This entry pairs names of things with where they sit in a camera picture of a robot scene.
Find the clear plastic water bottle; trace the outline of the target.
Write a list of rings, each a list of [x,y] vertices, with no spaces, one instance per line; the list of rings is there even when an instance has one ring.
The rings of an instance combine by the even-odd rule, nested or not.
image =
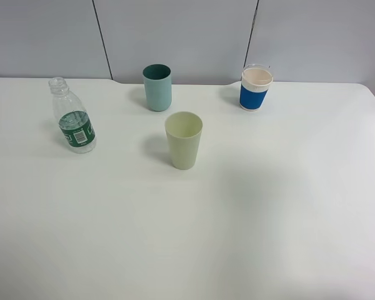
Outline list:
[[[96,147],[96,133],[82,101],[69,89],[66,80],[48,81],[55,120],[72,152],[85,154]]]

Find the teal plastic cup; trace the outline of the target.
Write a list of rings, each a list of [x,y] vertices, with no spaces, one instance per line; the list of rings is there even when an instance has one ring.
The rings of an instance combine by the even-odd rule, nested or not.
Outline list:
[[[163,64],[152,64],[144,68],[144,90],[149,108],[161,112],[172,103],[171,69]]]

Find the light green plastic cup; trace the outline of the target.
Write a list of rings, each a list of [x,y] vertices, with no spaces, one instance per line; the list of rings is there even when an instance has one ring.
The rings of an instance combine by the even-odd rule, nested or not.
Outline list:
[[[170,115],[165,121],[165,131],[175,168],[191,169],[196,162],[203,122],[192,112],[181,111]]]

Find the blue sleeved paper cup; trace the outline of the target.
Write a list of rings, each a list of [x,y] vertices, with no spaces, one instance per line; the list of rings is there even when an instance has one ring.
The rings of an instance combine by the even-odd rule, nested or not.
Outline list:
[[[241,74],[240,106],[247,111],[258,110],[273,80],[268,67],[258,64],[246,66]]]

